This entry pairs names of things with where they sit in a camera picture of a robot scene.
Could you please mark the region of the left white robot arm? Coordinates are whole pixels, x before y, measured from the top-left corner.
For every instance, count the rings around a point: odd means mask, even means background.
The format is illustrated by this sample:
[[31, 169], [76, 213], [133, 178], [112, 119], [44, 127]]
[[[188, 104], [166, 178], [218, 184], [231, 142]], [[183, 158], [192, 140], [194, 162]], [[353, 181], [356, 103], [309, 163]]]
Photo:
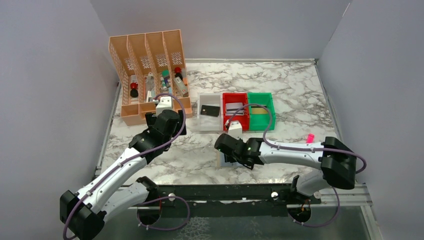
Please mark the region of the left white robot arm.
[[76, 192], [64, 192], [59, 199], [63, 239], [92, 240], [118, 213], [136, 204], [158, 201], [158, 186], [148, 177], [140, 177], [126, 190], [119, 188], [154, 158], [169, 150], [171, 143], [185, 133], [186, 118], [182, 109], [157, 113], [154, 123], [135, 135], [105, 172]]

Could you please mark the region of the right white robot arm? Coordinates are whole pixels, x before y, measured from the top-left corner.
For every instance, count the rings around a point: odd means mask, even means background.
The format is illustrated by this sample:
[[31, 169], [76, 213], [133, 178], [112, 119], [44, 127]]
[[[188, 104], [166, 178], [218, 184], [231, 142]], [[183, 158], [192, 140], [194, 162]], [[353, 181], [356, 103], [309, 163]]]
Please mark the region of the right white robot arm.
[[303, 198], [329, 187], [342, 190], [355, 187], [359, 156], [335, 137], [327, 136], [323, 142], [300, 144], [258, 137], [243, 141], [223, 133], [214, 148], [248, 169], [270, 164], [313, 168], [310, 173], [298, 175], [292, 181], [292, 191]]

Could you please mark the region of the white credit card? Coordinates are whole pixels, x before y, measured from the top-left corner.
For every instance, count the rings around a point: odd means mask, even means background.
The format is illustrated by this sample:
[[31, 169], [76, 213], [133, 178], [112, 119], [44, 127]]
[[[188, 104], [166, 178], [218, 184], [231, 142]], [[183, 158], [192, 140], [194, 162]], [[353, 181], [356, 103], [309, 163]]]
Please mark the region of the white credit card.
[[242, 108], [244, 104], [242, 102], [231, 102], [225, 104], [225, 115], [232, 116], [238, 109]]

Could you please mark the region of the black chip card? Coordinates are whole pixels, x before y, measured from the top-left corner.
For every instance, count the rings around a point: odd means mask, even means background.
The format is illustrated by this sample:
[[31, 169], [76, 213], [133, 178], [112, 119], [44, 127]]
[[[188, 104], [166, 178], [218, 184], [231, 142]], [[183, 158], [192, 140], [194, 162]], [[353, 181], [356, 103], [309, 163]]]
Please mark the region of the black chip card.
[[210, 117], [219, 117], [221, 113], [221, 108], [214, 105], [202, 105], [200, 108], [200, 115], [210, 116]]

